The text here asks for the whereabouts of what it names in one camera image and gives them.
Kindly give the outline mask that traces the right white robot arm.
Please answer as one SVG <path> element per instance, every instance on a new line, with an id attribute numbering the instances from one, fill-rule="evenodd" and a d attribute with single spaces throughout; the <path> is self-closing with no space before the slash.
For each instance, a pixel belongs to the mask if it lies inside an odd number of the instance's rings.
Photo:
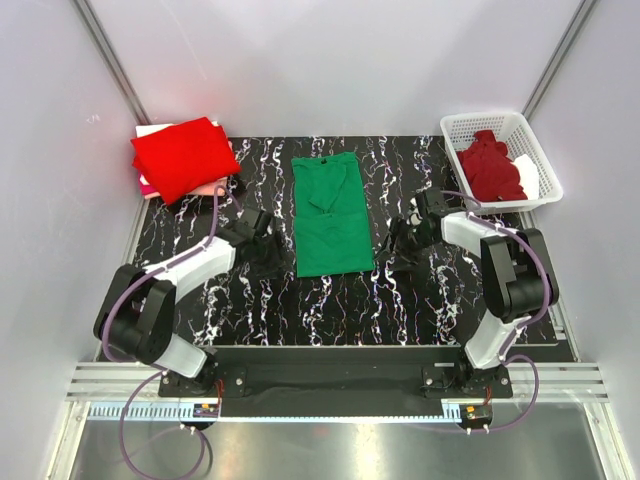
<path id="1" fill-rule="evenodd" d="M 442 385 L 472 397 L 499 379 L 509 350 L 557 302 L 559 287 L 541 231 L 491 223 L 449 206 L 448 194 L 437 188 L 416 194 L 410 217 L 390 221 L 381 250 L 402 269 L 416 265 L 422 251 L 441 243 L 460 247 L 480 260 L 486 310 Z"/>

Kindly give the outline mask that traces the green t shirt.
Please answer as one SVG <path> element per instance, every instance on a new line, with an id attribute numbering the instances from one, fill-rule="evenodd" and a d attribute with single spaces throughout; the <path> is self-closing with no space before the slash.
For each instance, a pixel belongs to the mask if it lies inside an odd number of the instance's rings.
<path id="1" fill-rule="evenodd" d="M 374 269 L 368 207 L 353 152 L 292 160 L 300 278 Z"/>

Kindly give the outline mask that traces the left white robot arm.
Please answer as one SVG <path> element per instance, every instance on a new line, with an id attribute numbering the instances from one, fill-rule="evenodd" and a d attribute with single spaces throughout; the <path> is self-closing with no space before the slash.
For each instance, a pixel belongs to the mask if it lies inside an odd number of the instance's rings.
<path id="1" fill-rule="evenodd" d="M 206 281 L 237 267 L 251 266 L 271 275 L 282 264 L 281 241 L 274 216 L 245 208 L 239 218 L 212 231 L 195 246 L 145 268 L 119 267 L 93 327 L 103 353 L 115 352 L 167 372 L 166 389 L 205 396 L 219 385 L 214 355 L 174 332 L 177 304 Z"/>

